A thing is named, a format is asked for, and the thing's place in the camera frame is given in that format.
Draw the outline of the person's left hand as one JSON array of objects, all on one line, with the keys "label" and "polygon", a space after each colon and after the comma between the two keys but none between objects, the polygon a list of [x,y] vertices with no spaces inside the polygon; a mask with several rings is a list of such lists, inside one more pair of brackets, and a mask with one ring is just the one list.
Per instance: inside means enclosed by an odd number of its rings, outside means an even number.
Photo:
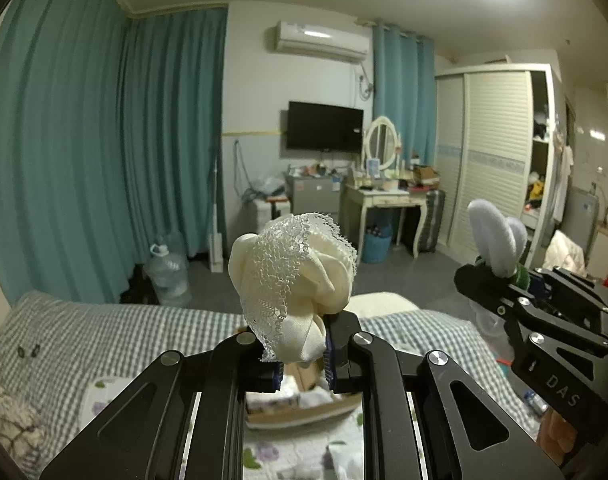
[{"label": "person's left hand", "polygon": [[577,431],[556,411],[548,408],[540,422],[536,443],[560,466],[574,448]]}]

